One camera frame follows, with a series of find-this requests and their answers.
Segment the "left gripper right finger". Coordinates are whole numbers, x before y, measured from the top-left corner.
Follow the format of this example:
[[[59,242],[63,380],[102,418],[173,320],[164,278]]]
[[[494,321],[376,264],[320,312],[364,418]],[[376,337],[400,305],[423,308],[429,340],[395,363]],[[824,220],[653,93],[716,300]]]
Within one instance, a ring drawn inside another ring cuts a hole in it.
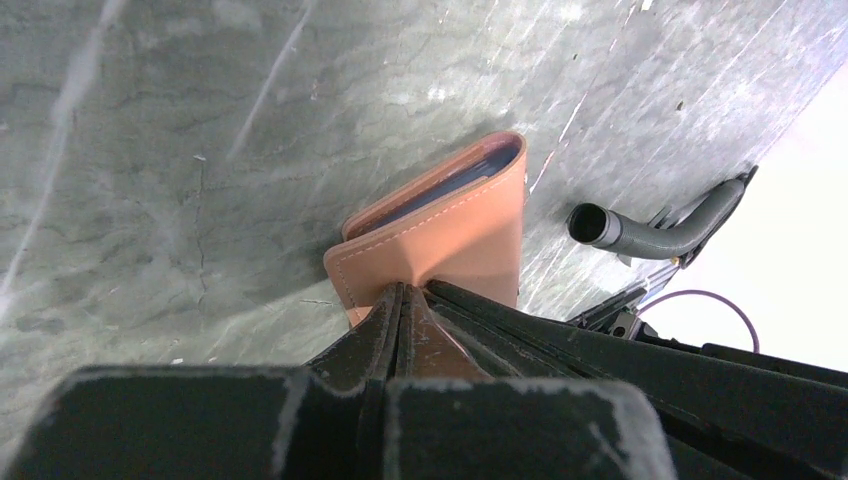
[[[388,479],[672,479],[657,349],[446,290],[384,291]]]

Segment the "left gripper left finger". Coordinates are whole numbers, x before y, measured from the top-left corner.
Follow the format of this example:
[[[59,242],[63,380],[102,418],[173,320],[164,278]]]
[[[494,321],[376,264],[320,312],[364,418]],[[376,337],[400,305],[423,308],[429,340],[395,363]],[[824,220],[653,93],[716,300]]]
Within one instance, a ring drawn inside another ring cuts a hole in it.
[[[405,300],[302,366],[94,365],[44,399],[8,479],[379,479]]]

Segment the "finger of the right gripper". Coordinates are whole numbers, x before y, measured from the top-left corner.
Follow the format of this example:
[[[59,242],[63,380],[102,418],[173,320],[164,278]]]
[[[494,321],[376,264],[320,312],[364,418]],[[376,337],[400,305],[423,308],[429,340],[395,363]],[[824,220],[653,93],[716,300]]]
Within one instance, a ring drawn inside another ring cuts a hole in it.
[[[488,373],[622,381],[658,413],[682,478],[843,479],[843,372],[640,332],[610,331],[619,294],[569,322],[532,316],[443,281],[430,309]]]

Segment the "brown leather card holder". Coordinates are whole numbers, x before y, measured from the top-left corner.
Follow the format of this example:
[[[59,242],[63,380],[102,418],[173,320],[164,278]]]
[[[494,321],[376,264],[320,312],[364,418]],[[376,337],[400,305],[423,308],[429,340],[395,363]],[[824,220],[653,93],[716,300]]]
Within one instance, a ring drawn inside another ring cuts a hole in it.
[[[350,325],[398,282],[440,280],[515,307],[526,163],[525,137],[495,132],[349,217],[323,264]]]

